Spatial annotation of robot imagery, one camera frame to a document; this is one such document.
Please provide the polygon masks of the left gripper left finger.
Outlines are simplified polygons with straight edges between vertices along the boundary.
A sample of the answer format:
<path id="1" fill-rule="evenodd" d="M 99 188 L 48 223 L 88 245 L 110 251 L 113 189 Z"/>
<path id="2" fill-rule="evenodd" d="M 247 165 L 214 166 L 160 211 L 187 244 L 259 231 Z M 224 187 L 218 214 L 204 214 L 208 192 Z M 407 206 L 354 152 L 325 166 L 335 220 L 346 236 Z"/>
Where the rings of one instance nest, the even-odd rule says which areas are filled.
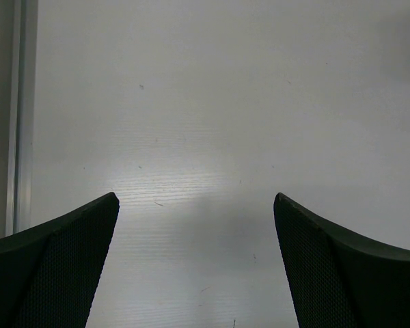
<path id="1" fill-rule="evenodd" d="M 85 327 L 119 209 L 110 192 L 0 238 L 0 327 Z"/>

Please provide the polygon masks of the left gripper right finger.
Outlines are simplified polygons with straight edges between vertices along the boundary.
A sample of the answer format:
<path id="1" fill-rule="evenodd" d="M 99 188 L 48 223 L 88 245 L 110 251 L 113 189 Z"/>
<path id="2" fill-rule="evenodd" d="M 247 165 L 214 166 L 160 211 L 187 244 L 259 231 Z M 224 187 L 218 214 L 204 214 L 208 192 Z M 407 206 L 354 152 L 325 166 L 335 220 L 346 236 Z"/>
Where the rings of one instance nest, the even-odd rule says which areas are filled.
<path id="1" fill-rule="evenodd" d="M 410 327 L 410 250 L 328 221 L 283 193 L 273 212 L 300 327 Z"/>

